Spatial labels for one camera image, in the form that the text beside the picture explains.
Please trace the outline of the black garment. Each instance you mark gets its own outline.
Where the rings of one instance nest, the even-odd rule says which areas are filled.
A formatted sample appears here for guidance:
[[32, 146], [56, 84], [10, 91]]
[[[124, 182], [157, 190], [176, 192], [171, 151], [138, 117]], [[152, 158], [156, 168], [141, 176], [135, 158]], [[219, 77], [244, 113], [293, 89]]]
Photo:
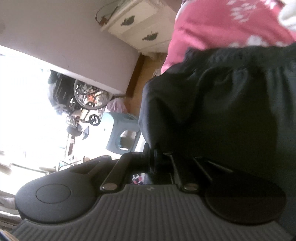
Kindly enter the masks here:
[[295, 233], [295, 44], [189, 49], [144, 87], [150, 148], [266, 177], [286, 194], [278, 221]]

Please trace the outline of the light blue plastic stool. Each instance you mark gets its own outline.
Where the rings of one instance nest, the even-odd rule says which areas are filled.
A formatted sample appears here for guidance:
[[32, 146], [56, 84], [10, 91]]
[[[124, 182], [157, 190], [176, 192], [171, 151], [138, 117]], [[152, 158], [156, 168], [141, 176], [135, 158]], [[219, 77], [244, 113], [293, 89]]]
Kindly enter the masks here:
[[99, 125], [107, 135], [106, 149], [123, 155], [133, 152], [140, 137], [138, 118], [129, 113], [104, 113]]

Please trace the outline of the wheelchair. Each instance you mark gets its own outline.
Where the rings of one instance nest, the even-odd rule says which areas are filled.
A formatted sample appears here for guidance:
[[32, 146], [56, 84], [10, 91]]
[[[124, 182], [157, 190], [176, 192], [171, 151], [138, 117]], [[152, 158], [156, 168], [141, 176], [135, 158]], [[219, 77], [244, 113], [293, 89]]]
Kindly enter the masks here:
[[98, 114], [91, 114], [86, 120], [81, 118], [82, 111], [103, 109], [114, 99], [114, 95], [108, 91], [54, 70], [50, 71], [48, 84], [51, 105], [58, 114], [66, 114], [69, 118], [69, 125], [74, 128], [77, 128], [79, 123], [98, 126], [100, 124]]

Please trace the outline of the pink plastic bag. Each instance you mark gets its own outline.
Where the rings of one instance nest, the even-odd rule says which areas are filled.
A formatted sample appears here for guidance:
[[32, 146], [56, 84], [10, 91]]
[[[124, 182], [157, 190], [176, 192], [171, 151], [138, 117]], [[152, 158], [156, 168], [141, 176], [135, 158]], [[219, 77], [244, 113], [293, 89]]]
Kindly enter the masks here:
[[115, 98], [115, 99], [111, 100], [107, 104], [105, 111], [112, 112], [112, 113], [127, 113], [125, 99], [124, 98]]

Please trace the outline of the pink floral bedsheet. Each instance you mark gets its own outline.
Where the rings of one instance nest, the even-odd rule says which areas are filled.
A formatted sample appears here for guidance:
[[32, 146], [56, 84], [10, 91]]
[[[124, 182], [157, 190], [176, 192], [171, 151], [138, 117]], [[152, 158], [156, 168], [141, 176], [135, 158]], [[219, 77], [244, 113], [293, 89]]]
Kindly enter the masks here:
[[[280, 25], [279, 13], [277, 1], [186, 1], [175, 21], [161, 75], [181, 63], [189, 49], [295, 44], [295, 33]], [[166, 183], [170, 161], [165, 152], [154, 151], [158, 156], [151, 162], [152, 179], [158, 184]]]

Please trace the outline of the white fluffy blanket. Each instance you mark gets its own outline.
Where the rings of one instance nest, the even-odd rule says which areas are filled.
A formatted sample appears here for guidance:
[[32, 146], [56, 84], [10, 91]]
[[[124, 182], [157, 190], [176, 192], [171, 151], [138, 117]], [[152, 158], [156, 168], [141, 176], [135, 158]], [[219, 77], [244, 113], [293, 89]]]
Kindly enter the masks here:
[[296, 1], [283, 0], [283, 8], [281, 9], [278, 20], [280, 24], [288, 30], [295, 31], [296, 27]]

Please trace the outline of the white bedside cabinet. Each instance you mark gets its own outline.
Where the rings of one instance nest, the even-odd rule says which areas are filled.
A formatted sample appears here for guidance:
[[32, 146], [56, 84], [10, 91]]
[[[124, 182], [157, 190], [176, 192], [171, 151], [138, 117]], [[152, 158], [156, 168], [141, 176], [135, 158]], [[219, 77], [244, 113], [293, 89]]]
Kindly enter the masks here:
[[124, 1], [101, 27], [144, 56], [168, 52], [181, 1]]

